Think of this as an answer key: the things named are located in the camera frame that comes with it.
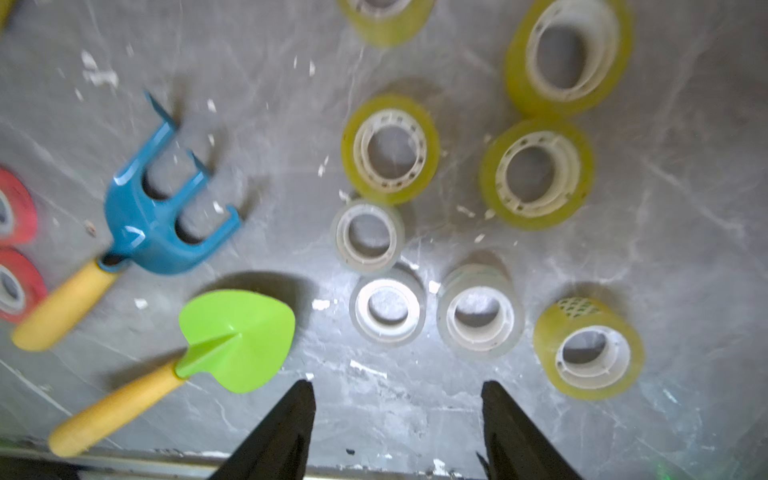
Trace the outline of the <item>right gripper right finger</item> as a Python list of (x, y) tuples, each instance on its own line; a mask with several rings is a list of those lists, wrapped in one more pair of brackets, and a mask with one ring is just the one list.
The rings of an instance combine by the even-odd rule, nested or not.
[(481, 398), (488, 479), (581, 479), (499, 382), (485, 381)]

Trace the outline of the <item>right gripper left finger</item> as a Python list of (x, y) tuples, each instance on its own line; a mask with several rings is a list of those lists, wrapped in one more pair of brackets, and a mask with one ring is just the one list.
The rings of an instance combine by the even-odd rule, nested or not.
[(210, 479), (302, 479), (315, 413), (312, 383), (296, 381)]

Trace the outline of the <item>clear tape roll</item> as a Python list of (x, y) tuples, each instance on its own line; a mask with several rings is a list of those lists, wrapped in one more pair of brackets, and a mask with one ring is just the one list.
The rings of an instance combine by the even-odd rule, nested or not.
[[(352, 221), (365, 215), (377, 218), (387, 228), (389, 244), (381, 255), (363, 254), (351, 242)], [(337, 212), (330, 233), (340, 262), (364, 276), (380, 275), (392, 269), (405, 247), (406, 228), (399, 212), (393, 207), (377, 205), (363, 199), (351, 201)]]
[[(457, 317), (460, 300), (472, 293), (489, 295), (499, 310), (487, 325), (470, 327)], [(501, 270), (466, 264), (442, 281), (437, 294), (437, 328), (443, 342), (465, 358), (493, 359), (512, 350), (525, 330), (526, 318), (512, 281)]]
[[(402, 321), (385, 323), (374, 317), (369, 303), (380, 290), (391, 291), (404, 301), (406, 316)], [(353, 326), (363, 338), (383, 347), (400, 347), (411, 343), (423, 330), (426, 294), (416, 277), (394, 268), (384, 275), (362, 279), (350, 297), (349, 311)]]

